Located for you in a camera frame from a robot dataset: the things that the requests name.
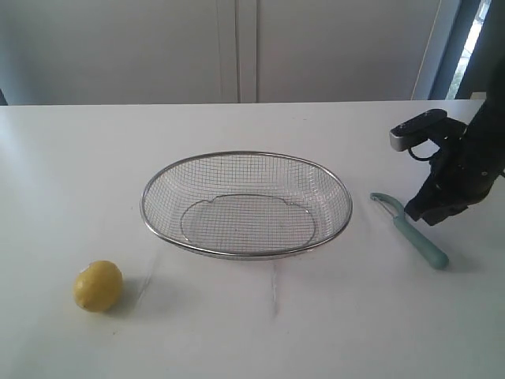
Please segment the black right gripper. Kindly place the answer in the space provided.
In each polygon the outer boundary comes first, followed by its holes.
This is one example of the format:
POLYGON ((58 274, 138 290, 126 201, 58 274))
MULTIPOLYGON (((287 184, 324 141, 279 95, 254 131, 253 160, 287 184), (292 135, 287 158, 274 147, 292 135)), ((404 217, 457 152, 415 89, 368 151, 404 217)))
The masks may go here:
POLYGON ((425 183, 404 210, 412 220, 434 226, 484 200, 492 187, 494 125, 473 120, 468 126, 445 118, 427 128, 428 138, 439 147, 431 159, 425 183))

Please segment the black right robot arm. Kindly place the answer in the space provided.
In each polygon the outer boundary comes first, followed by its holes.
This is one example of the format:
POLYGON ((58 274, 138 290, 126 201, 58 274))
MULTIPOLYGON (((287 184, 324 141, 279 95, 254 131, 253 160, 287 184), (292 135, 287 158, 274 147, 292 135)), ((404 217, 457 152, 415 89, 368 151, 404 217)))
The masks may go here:
POLYGON ((470 123, 431 109, 396 126, 390 142, 430 172, 404 210, 433 226, 483 201, 504 176, 504 57, 492 66, 486 98, 470 123))

